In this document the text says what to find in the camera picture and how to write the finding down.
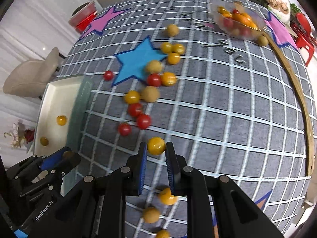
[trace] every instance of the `metal screw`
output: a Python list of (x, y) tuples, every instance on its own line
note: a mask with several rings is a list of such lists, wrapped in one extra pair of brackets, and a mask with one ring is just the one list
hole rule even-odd
[(84, 177), (84, 182), (91, 182), (91, 181), (93, 181), (93, 177), (92, 176), (85, 176)]
[(121, 172), (123, 172), (123, 173), (128, 173), (128, 172), (130, 172), (130, 167), (129, 167), (129, 166), (121, 167)]
[(191, 166), (184, 166), (183, 170), (184, 170), (184, 172), (190, 173), (193, 171), (193, 168)]
[(229, 182), (229, 177), (228, 176), (220, 176), (220, 181), (227, 183), (227, 182)]

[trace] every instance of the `blue star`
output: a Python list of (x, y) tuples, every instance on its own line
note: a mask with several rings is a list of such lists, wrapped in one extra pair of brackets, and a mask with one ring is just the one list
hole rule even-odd
[(152, 60), (161, 61), (167, 57), (159, 49), (153, 47), (150, 37), (147, 36), (136, 48), (115, 54), (121, 63), (121, 68), (112, 86), (116, 86), (130, 78), (136, 78), (146, 83), (145, 66)]

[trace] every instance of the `white curtain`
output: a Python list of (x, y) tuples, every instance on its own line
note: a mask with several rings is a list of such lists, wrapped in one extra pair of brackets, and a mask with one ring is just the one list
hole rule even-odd
[(91, 0), (15, 0), (0, 22), (0, 154), (5, 167), (28, 157), (26, 148), (11, 149), (3, 133), (19, 121), (35, 127), (40, 103), (37, 98), (6, 95), (2, 86), (21, 62), (44, 59), (53, 47), (67, 55), (79, 34), (68, 24), (72, 13)]

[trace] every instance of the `wooden stick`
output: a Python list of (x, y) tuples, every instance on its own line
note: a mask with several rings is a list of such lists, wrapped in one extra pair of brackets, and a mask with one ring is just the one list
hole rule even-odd
[(289, 65), (288, 60), (285, 58), (283, 52), (273, 41), (271, 36), (263, 31), (263, 36), (265, 36), (270, 44), (272, 50), (275, 52), (279, 61), (281, 62), (283, 68), (285, 69), (295, 91), (295, 94), (299, 100), (301, 106), (302, 115), (304, 119), (304, 129), (305, 129), (305, 142), (306, 142), (306, 176), (311, 176), (314, 169), (314, 136), (313, 136), (313, 126), (309, 117), (309, 113), (306, 106), (306, 101), (304, 97), (301, 85), (296, 77), (292, 67)]

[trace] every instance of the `blue gripper pad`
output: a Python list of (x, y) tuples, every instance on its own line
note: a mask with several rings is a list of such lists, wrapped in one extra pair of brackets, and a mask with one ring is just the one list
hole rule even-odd
[(174, 183), (174, 171), (173, 171), (172, 162), (170, 158), (171, 153), (175, 154), (173, 144), (171, 142), (167, 142), (166, 149), (165, 149), (165, 160), (166, 160), (166, 166), (167, 166), (168, 183), (170, 186), (170, 190), (173, 194), (175, 183)]
[(142, 158), (141, 158), (141, 166), (140, 166), (140, 173), (139, 173), (139, 180), (138, 180), (138, 193), (141, 195), (143, 187), (144, 187), (144, 179), (145, 179), (145, 170), (146, 170), (146, 161), (147, 161), (147, 146), (144, 144), (143, 148), (140, 147), (140, 149), (143, 150)]
[(63, 154), (66, 151), (71, 151), (69, 147), (63, 147), (62, 149), (58, 150), (57, 152), (53, 153), (52, 155), (45, 158), (41, 165), (41, 170), (51, 170), (54, 168), (55, 165), (57, 165), (63, 158)]
[(22, 232), (20, 229), (16, 230), (16, 231), (14, 232), (14, 234), (15, 234), (15, 236), (16, 236), (17, 238), (27, 238), (27, 237), (28, 237), (28, 235), (25, 234), (24, 232)]

